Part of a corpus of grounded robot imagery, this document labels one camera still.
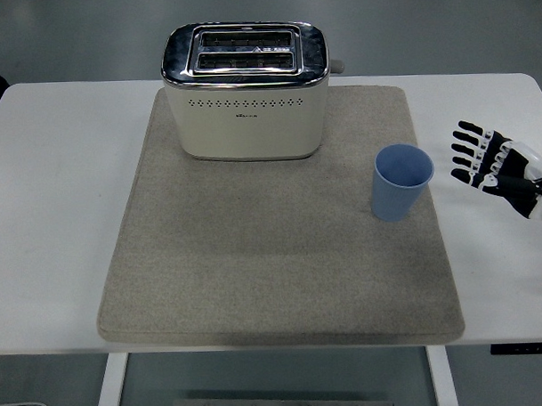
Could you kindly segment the white and black hand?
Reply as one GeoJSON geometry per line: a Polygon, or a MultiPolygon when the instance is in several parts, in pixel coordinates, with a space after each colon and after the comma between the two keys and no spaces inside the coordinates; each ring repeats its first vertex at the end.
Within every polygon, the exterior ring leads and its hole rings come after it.
{"type": "Polygon", "coordinates": [[[505,199],[527,219],[542,221],[542,156],[522,142],[461,120],[450,174],[461,183],[505,199]]]}

